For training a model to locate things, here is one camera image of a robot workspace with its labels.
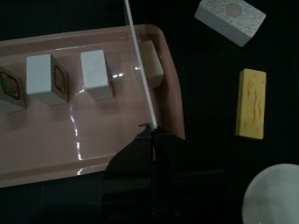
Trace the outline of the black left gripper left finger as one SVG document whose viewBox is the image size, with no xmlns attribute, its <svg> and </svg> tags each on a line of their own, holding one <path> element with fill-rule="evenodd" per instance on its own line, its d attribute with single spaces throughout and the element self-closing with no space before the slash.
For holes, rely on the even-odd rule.
<svg viewBox="0 0 299 224">
<path fill-rule="evenodd" d="M 148 224 L 151 180 L 152 131 L 146 127 L 108 163 L 103 177 L 102 224 Z"/>
</svg>

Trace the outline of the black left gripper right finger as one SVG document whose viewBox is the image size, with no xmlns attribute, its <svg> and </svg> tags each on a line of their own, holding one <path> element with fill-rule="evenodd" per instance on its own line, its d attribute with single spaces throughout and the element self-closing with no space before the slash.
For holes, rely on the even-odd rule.
<svg viewBox="0 0 299 224">
<path fill-rule="evenodd" d="M 156 224 L 221 224 L 226 220 L 225 171 L 164 129 L 154 132 Z"/>
</svg>

